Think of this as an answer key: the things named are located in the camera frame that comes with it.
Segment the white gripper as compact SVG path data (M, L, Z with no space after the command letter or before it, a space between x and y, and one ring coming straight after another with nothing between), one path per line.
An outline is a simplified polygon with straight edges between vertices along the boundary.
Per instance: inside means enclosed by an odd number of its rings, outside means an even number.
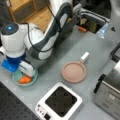
M9 52L4 50L1 51L1 63L3 60L8 60L8 61L21 60L21 64L18 70L32 77L35 74L36 70L29 61L25 60L25 58L26 58L26 54L24 51L22 52Z

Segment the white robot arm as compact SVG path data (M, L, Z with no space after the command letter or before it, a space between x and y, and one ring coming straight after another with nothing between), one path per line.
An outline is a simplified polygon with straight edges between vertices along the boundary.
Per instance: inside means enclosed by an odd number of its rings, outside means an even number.
M10 72L20 70L32 77L36 68L26 60L26 53L38 60L47 59L53 46L72 16L73 0L50 0L51 21L45 32L33 23L9 23L2 27L0 38L0 65Z

